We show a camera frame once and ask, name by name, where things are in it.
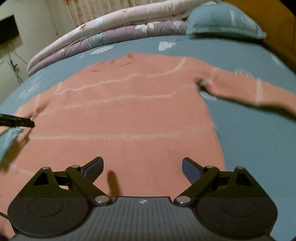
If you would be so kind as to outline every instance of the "sweater sleeve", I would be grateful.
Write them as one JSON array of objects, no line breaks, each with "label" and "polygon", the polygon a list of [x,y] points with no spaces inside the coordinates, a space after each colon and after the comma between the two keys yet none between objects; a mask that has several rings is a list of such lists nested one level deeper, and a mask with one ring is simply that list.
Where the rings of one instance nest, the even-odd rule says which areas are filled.
[{"label": "sweater sleeve", "polygon": [[296,95],[249,76],[241,76],[206,63],[198,68],[197,84],[219,98],[258,107],[280,107],[296,116]]}]

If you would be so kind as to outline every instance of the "white stripe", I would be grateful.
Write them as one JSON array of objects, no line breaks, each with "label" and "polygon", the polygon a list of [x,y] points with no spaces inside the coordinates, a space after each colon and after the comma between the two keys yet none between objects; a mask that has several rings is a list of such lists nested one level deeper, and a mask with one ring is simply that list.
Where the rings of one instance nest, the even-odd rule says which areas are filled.
[{"label": "white stripe", "polygon": [[208,82],[209,84],[211,84],[211,83],[213,82],[213,78],[214,78],[215,73],[216,73],[216,71],[217,71],[218,69],[219,69],[219,68],[217,68],[217,67],[212,68],[212,70],[211,70],[211,76],[210,76],[209,79],[207,79],[207,82]]},{"label": "white stripe", "polygon": [[56,89],[56,91],[54,92],[55,95],[58,95],[60,88],[61,88],[61,82],[59,82],[59,83],[57,84],[57,89]]},{"label": "white stripe", "polygon": [[39,116],[46,115],[53,113],[59,109],[72,109],[72,108],[79,108],[79,107],[85,107],[88,105],[93,105],[93,104],[98,104],[98,103],[108,103],[112,101],[118,101],[122,99],[161,99],[161,98],[170,98],[173,97],[175,94],[177,94],[181,89],[186,88],[186,87],[191,87],[195,89],[195,84],[191,85],[184,85],[180,87],[178,90],[169,93],[169,94],[162,94],[162,95],[152,95],[152,96],[141,96],[141,95],[124,95],[124,96],[118,96],[118,97],[113,97],[113,98],[108,98],[108,99],[101,99],[101,100],[93,100],[85,103],[78,103],[78,104],[72,104],[72,105],[67,105],[67,106],[61,106],[61,107],[56,107],[51,110],[45,111],[41,113]]},{"label": "white stripe", "polygon": [[148,75],[145,75],[145,74],[138,74],[138,73],[135,73],[135,74],[130,74],[129,76],[123,78],[123,79],[115,79],[115,80],[106,80],[104,82],[99,82],[99,83],[95,83],[95,84],[92,84],[92,85],[85,85],[85,86],[82,86],[82,87],[79,87],[79,88],[68,88],[68,89],[64,89],[61,93],[58,93],[58,90],[60,89],[60,85],[58,86],[58,90],[56,91],[56,93],[58,95],[62,95],[63,93],[65,93],[66,91],[79,91],[79,90],[82,90],[82,89],[85,89],[85,88],[92,88],[92,87],[95,87],[95,86],[98,86],[98,85],[101,85],[101,84],[106,84],[106,83],[116,83],[116,82],[122,82],[122,81],[126,81],[132,77],[139,77],[139,76],[142,76],[142,77],[146,77],[146,78],[154,78],[154,77],[157,77],[157,76],[164,76],[164,75],[167,75],[167,74],[170,74],[172,72],[176,72],[178,70],[180,70],[183,65],[185,64],[186,62],[186,57],[183,57],[180,61],[180,63],[173,69],[170,69],[164,73],[160,73],[160,74],[148,74]]},{"label": "white stripe", "polygon": [[127,141],[142,141],[149,139],[159,139],[159,138],[178,138],[180,136],[200,133],[205,130],[205,126],[202,128],[197,126],[190,126],[180,131],[169,131],[164,133],[152,133],[152,134],[92,134],[92,135],[74,135],[74,134],[65,134],[59,136],[35,136],[31,135],[30,139],[35,140],[57,140],[57,139],[71,139],[71,140],[113,140],[113,139],[122,139]]},{"label": "white stripe", "polygon": [[256,84],[257,84],[257,88],[256,88],[255,105],[260,106],[261,100],[263,98],[262,81],[260,79],[257,79]]}]

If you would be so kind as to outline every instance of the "blue pillow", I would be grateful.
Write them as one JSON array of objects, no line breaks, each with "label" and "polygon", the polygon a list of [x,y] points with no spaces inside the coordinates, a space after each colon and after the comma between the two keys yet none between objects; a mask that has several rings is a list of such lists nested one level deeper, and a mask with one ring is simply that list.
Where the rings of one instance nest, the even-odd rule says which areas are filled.
[{"label": "blue pillow", "polygon": [[264,39],[266,33],[243,11],[227,3],[203,4],[188,20],[186,34],[218,34],[226,37]]}]

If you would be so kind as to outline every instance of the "wall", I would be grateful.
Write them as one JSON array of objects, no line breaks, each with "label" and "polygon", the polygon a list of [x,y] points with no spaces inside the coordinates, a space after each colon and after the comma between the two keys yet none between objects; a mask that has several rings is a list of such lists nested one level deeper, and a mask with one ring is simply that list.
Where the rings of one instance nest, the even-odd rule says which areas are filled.
[{"label": "wall", "polygon": [[[52,21],[46,0],[7,0],[0,6],[0,19],[15,15],[20,37],[12,43],[15,52],[27,63],[40,50],[59,38]],[[27,65],[11,52],[14,64],[18,64],[19,76],[27,78]],[[4,49],[0,50],[0,104],[18,86],[17,78],[8,64]]]},{"label": "wall", "polygon": [[63,0],[48,0],[48,4],[60,36],[69,33],[75,28]]}]

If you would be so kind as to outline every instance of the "curtain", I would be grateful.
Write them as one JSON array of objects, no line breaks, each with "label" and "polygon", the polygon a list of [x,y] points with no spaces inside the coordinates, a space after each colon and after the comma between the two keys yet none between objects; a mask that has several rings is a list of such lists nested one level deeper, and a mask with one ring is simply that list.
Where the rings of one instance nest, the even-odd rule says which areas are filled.
[{"label": "curtain", "polygon": [[163,0],[64,0],[75,27],[108,13]]}]

